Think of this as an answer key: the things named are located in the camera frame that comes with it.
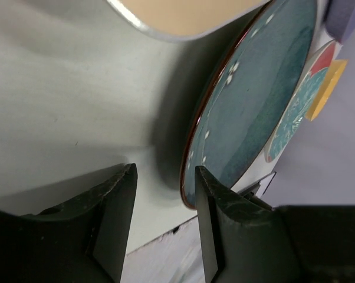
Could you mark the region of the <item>beige square panda plate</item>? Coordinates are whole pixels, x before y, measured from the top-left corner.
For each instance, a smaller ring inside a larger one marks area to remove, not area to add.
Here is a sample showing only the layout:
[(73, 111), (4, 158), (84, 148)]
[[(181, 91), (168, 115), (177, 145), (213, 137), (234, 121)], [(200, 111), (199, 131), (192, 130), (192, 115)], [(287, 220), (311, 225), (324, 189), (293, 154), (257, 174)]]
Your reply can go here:
[(202, 38), (262, 7), (253, 0), (108, 1), (125, 21), (140, 32), (162, 41)]

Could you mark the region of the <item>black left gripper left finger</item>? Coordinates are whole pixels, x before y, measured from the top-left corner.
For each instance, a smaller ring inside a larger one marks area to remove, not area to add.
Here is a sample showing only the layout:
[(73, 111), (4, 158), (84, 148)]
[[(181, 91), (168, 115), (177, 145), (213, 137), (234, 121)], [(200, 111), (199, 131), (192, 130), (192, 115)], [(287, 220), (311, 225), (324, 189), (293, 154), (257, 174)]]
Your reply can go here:
[(0, 282), (119, 282), (137, 167), (33, 215), (0, 210)]

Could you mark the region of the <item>red and teal round plate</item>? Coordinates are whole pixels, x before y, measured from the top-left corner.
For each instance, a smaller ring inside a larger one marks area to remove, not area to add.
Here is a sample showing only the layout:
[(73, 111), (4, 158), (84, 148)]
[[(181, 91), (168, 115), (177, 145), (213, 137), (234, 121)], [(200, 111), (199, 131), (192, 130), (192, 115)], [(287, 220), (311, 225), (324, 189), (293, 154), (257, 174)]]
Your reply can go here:
[(266, 143), (266, 162), (273, 162), (297, 131), (324, 81), (334, 57), (336, 44), (335, 40), (329, 41), (307, 60), (291, 100)]

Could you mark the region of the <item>purple square panda plate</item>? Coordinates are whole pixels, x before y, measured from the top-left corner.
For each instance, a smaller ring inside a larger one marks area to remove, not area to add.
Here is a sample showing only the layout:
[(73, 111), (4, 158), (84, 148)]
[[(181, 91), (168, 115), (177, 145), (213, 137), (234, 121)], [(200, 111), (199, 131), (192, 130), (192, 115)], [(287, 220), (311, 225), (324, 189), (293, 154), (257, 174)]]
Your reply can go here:
[(344, 44), (355, 30), (355, 0), (329, 1), (324, 25), (329, 36)]

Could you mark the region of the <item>yellow square panda plate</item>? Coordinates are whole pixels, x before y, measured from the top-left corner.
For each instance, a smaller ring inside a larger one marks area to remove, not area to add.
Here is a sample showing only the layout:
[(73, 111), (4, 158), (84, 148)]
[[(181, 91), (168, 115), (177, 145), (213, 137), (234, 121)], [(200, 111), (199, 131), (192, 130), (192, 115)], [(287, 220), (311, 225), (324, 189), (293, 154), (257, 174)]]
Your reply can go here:
[(331, 63), (313, 103), (305, 114), (305, 118), (308, 121), (313, 121), (322, 111), (342, 76), (347, 63), (348, 60), (334, 60)]

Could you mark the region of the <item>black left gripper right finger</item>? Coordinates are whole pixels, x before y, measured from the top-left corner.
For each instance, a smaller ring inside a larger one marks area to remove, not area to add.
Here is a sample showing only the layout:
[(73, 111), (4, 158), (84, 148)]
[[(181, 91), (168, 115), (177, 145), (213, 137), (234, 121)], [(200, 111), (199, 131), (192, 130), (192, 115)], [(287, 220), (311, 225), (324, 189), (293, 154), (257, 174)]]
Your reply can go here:
[(195, 169), (206, 282), (355, 282), (355, 205), (273, 208)]

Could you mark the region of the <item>dark teal floral plate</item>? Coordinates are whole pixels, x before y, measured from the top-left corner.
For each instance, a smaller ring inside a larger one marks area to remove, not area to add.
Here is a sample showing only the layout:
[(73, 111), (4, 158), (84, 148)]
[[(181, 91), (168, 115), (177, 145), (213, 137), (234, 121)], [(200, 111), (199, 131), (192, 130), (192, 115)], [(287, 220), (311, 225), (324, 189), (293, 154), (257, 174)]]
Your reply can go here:
[(301, 77), (316, 17), (316, 1), (271, 1), (225, 51), (187, 135), (180, 168), (186, 207), (196, 207), (197, 166), (232, 187), (258, 157)]

